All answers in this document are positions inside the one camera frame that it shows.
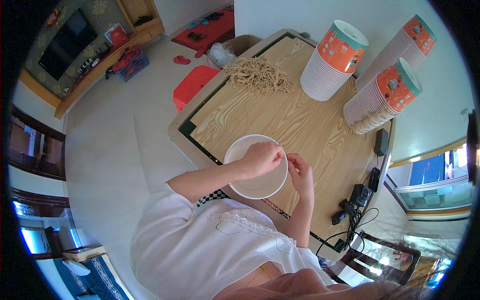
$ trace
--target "lace trim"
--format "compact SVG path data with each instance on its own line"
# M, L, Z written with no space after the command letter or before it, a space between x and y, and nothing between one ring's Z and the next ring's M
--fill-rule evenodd
M229 221L234 224L240 225L241 227L250 230L253 233L259 234L259 235L269 235L272 237L276 237L279 239L282 239L286 243L288 243L290 246L293 248L297 247L297 241L289 238L285 234L278 232L276 230L273 230L267 226L260 225L258 223L252 222L248 220L247 218L243 218L237 214L231 214L229 212L225 212L222 214L213 214L212 215L212 220L214 221Z

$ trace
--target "black checkered cloth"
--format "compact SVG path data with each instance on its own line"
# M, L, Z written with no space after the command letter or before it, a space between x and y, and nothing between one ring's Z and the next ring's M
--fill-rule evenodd
M203 197L202 199L197 201L197 207L205 204L207 201L223 199L223 198L230 198L227 194L225 194L222 190L216 190L215 192L209 194L208 196Z

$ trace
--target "television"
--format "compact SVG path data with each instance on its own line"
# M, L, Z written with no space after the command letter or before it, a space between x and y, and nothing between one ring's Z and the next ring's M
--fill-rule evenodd
M82 11L77 9L55 34L38 64L58 81L73 60L96 37L97 33Z

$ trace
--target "red mat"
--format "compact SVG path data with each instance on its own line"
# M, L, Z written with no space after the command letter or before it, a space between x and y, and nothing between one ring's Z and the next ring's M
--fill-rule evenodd
M205 52L207 52L214 43L223 43L229 39L233 39L235 37L235 12L228 10L220 10L219 12L223 12L224 14L223 16L220 16L220 19L213 21L209 20L208 25L200 24L192 29L187 29L174 37L172 42L193 50L205 47ZM191 38L187 38L187 35L190 32L207 35L207 37L202 38L199 41L194 41Z

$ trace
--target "red stool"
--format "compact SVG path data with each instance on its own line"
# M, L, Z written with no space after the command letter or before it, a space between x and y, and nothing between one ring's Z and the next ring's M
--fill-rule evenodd
M177 110L180 112L218 72L207 66L195 67L173 91L173 103Z

